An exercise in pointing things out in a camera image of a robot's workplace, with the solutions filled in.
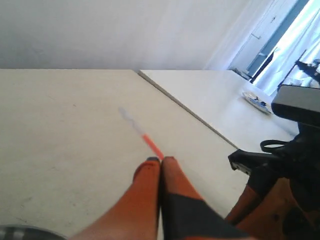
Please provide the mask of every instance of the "white table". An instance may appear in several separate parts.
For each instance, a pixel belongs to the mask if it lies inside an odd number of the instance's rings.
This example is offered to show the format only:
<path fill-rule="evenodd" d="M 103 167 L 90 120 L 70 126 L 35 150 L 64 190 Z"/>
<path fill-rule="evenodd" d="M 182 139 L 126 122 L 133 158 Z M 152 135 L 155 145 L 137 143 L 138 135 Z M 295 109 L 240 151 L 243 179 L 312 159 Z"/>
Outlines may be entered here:
<path fill-rule="evenodd" d="M 0 224 L 69 236 L 110 208 L 154 155 L 119 106 L 225 216 L 248 179 L 235 148 L 133 71 L 0 69 Z"/>
<path fill-rule="evenodd" d="M 261 152 L 263 140 L 290 141 L 297 123 L 266 115 L 242 97 L 251 91 L 266 103 L 269 96 L 232 71 L 141 70 L 140 76 L 198 118 L 236 148 Z"/>

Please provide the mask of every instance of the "white wall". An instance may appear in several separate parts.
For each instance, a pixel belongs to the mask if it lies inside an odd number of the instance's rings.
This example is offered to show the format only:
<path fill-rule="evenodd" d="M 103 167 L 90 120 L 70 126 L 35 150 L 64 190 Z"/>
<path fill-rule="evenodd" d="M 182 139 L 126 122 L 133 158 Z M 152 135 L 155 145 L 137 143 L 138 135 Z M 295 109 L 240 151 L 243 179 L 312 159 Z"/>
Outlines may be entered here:
<path fill-rule="evenodd" d="M 203 69 L 271 1 L 1 0 L 0 68 Z"/>

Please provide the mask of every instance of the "orange marker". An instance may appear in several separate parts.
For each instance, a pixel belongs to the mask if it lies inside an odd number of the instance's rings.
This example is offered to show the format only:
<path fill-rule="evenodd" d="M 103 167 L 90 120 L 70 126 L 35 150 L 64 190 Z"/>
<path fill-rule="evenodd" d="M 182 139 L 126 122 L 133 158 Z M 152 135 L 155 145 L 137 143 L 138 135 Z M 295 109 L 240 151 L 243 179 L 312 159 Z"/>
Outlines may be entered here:
<path fill-rule="evenodd" d="M 119 113 L 121 116 L 130 123 L 130 125 L 136 130 L 136 132 L 142 137 L 144 142 L 148 144 L 150 149 L 158 156 L 160 160 L 164 159 L 165 156 L 161 152 L 161 150 L 156 146 L 156 144 L 151 140 L 148 134 L 142 130 L 142 128 L 138 125 L 138 123 L 128 114 L 128 112 L 123 108 L 119 107 Z"/>

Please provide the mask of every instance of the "plate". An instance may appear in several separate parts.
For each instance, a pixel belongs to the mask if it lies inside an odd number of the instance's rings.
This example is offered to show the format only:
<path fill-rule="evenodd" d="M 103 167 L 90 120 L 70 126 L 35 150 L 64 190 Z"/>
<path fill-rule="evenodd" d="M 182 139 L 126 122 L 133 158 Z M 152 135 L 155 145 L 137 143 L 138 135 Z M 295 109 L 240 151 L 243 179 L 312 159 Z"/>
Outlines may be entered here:
<path fill-rule="evenodd" d="M 242 93 L 245 100 L 247 100 L 251 105 L 253 105 L 255 108 L 259 109 L 261 112 L 265 114 L 272 114 L 271 106 L 259 99 L 257 95 L 255 95 L 251 91 L 245 91 Z"/>

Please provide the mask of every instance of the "white curtain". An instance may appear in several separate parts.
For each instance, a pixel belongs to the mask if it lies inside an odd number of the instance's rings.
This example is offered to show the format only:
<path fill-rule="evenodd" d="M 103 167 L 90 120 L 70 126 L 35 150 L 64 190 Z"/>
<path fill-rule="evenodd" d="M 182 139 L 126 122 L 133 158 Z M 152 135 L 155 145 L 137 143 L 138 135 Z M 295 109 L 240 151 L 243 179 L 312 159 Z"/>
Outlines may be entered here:
<path fill-rule="evenodd" d="M 274 48 L 271 63 L 254 85 L 272 96 L 278 85 L 306 50 L 300 61 L 311 63 L 320 58 L 320 1 L 310 0 Z M 306 85 L 312 79 L 295 67 L 284 84 Z"/>

